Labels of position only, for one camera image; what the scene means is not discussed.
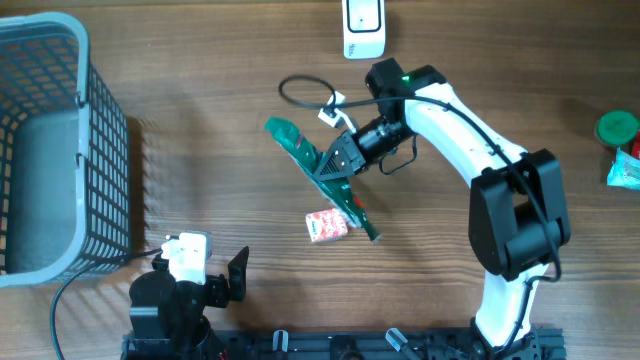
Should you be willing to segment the green 3M gloves pack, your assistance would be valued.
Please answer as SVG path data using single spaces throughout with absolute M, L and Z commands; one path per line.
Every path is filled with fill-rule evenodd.
M 319 167 L 324 154 L 309 142 L 300 129 L 291 121 L 271 117 L 264 129 L 273 137 L 293 159 L 320 193 L 346 218 L 346 222 L 356 228 L 362 228 L 371 242 L 378 242 L 382 234 L 370 222 L 364 206 L 352 191 L 346 178 L 318 181 L 312 178 Z

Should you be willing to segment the small red white carton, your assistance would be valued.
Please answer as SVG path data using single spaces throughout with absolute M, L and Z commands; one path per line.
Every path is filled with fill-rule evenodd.
M 347 222 L 338 209 L 309 213 L 305 222 L 312 243 L 336 241 L 349 232 Z

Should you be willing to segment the green lid jar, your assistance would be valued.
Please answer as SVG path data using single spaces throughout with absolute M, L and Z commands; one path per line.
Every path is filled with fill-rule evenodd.
M 606 146 L 620 147 L 633 140 L 639 120 L 630 112 L 615 110 L 602 115 L 595 126 L 596 138 Z

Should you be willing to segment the teal white tissue pack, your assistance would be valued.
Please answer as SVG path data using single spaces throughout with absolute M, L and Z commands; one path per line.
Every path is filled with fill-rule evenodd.
M 616 149 L 615 160 L 607 175 L 607 185 L 630 190 L 640 189 L 639 160 L 620 148 Z

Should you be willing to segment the red white toothpaste box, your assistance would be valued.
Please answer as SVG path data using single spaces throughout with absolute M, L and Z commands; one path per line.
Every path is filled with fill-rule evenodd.
M 631 155 L 636 159 L 640 159 L 640 133 L 638 133 L 634 138 L 634 142 L 631 148 Z

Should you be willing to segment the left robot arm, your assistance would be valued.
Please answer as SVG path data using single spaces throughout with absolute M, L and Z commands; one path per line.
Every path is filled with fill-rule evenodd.
M 130 287 L 132 332 L 123 340 L 121 357 L 228 360 L 226 345 L 203 311 L 244 300 L 249 253 L 244 247 L 228 263 L 227 275 L 207 275 L 202 285 L 176 280 L 169 273 L 169 262 L 157 255 L 153 270 Z

